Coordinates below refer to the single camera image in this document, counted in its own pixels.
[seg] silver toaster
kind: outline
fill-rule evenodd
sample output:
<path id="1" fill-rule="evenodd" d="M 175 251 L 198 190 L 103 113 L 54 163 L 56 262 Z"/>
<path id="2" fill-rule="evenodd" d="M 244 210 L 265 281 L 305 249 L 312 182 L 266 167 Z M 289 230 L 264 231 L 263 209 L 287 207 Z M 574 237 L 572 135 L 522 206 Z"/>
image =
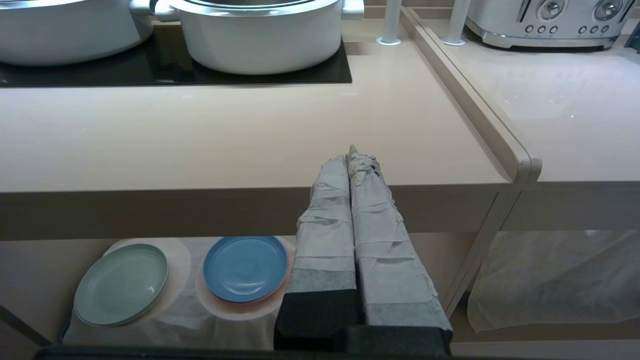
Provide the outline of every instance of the silver toaster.
<path id="1" fill-rule="evenodd" d="M 466 25 L 498 47 L 611 47 L 636 0 L 472 0 Z"/>

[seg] pole base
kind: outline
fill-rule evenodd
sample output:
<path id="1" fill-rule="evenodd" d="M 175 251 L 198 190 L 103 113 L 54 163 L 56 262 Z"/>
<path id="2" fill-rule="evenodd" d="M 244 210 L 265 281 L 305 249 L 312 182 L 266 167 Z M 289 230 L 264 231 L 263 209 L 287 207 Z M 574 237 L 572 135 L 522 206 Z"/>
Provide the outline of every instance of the pole base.
<path id="1" fill-rule="evenodd" d="M 376 42 L 380 45 L 384 45 L 384 46 L 396 46 L 396 45 L 400 45 L 400 43 L 402 42 L 400 39 L 396 39 L 396 41 L 394 42 L 384 42 L 382 41 L 382 38 L 377 38 Z"/>
<path id="2" fill-rule="evenodd" d="M 466 42 L 464 40 L 462 40 L 462 39 L 460 39 L 460 41 L 458 41 L 458 42 L 450 42 L 450 41 L 446 41 L 446 40 L 442 39 L 442 42 L 445 45 L 449 45 L 449 46 L 462 46 L 462 45 L 466 44 Z"/>

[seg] toaster knob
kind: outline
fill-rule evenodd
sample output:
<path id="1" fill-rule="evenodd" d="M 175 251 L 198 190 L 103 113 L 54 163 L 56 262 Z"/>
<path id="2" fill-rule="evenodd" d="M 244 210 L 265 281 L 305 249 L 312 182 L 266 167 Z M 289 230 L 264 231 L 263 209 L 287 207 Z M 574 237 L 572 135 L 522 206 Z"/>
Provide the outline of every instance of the toaster knob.
<path id="1" fill-rule="evenodd" d="M 551 15 L 557 15 L 560 13 L 560 4 L 558 3 L 549 3 L 547 5 L 547 11 Z"/>
<path id="2" fill-rule="evenodd" d="M 608 4 L 604 9 L 604 13 L 609 16 L 615 14 L 617 11 L 618 9 L 616 9 L 616 5 L 613 4 Z"/>
<path id="3" fill-rule="evenodd" d="M 597 21 L 607 21 L 613 19 L 622 8 L 621 0 L 601 0 L 593 10 L 593 17 Z"/>
<path id="4" fill-rule="evenodd" d="M 538 8 L 538 18 L 540 21 L 551 21 L 559 16 L 564 10 L 565 0 L 543 1 Z"/>

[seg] black cover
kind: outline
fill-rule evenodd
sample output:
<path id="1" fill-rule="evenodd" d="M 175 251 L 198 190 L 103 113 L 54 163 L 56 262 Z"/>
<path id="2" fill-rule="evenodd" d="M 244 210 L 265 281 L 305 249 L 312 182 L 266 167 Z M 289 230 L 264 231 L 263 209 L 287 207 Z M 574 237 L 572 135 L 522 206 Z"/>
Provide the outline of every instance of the black cover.
<path id="1" fill-rule="evenodd" d="M 287 293 L 276 320 L 275 350 L 334 351 L 340 331 L 362 323 L 358 290 Z"/>

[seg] stack of plates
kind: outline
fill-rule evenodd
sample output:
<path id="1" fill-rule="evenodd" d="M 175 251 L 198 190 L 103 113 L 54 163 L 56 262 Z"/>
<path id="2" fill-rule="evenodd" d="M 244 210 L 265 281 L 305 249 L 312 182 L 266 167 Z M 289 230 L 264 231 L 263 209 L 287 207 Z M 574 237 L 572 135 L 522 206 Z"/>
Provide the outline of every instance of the stack of plates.
<path id="1" fill-rule="evenodd" d="M 95 326 L 117 326 L 141 316 L 158 298 L 169 275 L 159 248 L 134 244 L 93 264 L 76 290 L 80 319 Z"/>
<path id="2" fill-rule="evenodd" d="M 287 275 L 287 251 L 274 236 L 222 238 L 203 265 L 207 287 L 222 300 L 255 302 L 272 294 Z"/>

